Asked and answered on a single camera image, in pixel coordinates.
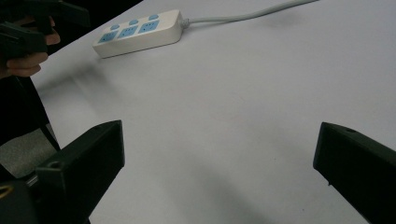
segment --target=hand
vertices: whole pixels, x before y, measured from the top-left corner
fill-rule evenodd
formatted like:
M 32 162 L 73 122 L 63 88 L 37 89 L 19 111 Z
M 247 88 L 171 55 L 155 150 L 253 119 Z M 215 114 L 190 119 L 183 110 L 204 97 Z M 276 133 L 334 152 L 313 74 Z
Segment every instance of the hand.
M 15 24 L 23 25 L 34 21 L 32 17 L 26 17 L 21 21 L 16 21 Z M 55 21 L 50 18 L 51 26 L 55 26 Z M 47 45 L 54 45 L 61 42 L 59 34 L 53 30 L 51 35 L 46 35 Z M 10 59 L 8 61 L 3 60 L 0 52 L 0 79 L 3 77 L 17 76 L 17 77 L 29 77 L 36 74 L 41 70 L 40 64 L 48 59 L 49 55 L 47 52 L 37 52 L 26 55 L 23 58 Z

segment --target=white table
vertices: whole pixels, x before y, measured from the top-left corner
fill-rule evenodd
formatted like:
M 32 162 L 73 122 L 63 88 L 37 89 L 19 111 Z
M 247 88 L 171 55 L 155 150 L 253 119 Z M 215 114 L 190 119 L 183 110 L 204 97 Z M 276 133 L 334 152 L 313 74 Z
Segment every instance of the white table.
M 33 81 L 61 147 L 121 119 L 125 167 L 92 224 L 363 224 L 313 169 L 322 121 L 396 148 L 396 1 L 321 0 L 195 24 L 176 44 L 100 59 L 109 25 L 281 0 L 146 0 L 61 49 Z

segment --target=white power strip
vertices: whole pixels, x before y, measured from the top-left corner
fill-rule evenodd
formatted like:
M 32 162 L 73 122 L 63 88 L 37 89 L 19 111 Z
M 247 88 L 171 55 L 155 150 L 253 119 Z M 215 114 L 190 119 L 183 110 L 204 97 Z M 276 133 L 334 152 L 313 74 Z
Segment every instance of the white power strip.
M 177 9 L 115 24 L 103 30 L 92 44 L 101 58 L 176 43 L 183 32 Z
M 176 43 L 184 29 L 198 22 L 232 22 L 250 20 L 290 7 L 316 2 L 318 0 L 292 0 L 264 10 L 240 16 L 183 19 L 177 9 L 138 20 L 131 20 L 107 27 L 100 38 L 92 44 L 102 58 L 152 49 Z

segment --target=white cable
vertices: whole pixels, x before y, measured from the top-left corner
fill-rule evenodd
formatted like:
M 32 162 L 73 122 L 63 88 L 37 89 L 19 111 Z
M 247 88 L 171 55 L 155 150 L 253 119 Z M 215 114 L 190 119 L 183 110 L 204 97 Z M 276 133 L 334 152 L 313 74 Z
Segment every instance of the white cable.
M 294 0 L 286 3 L 279 4 L 274 7 L 269 7 L 267 9 L 253 12 L 250 14 L 246 15 L 241 15 L 241 16 L 231 16 L 231 17 L 209 17 L 209 18 L 198 18 L 198 19 L 184 19 L 180 21 L 180 25 L 183 29 L 186 29 L 190 26 L 192 23 L 198 23 L 198 22 L 231 22 L 231 21 L 245 21 L 245 20 L 250 20 L 253 18 L 265 16 L 274 12 L 278 12 L 290 7 L 297 7 L 299 5 L 311 3 L 311 2 L 316 2 L 318 0 Z

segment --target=electrical outlet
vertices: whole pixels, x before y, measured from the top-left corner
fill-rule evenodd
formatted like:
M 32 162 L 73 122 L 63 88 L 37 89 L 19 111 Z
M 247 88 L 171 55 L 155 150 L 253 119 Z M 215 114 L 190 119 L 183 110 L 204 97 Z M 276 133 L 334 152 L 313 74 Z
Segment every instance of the electrical outlet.
M 155 28 L 157 28 L 158 22 L 159 21 L 152 21 L 152 22 L 143 24 L 139 30 L 139 34 L 155 30 Z
M 137 29 L 137 26 L 123 29 L 119 35 L 119 38 L 134 35 L 134 32 L 136 31 L 136 29 Z
M 183 28 L 178 9 L 114 24 L 102 31 L 92 47 L 101 58 L 176 43 Z
M 102 35 L 102 37 L 99 40 L 99 43 L 110 41 L 110 40 L 114 39 L 114 37 L 116 37 L 116 35 L 117 35 L 116 31 L 106 33 L 106 34 Z

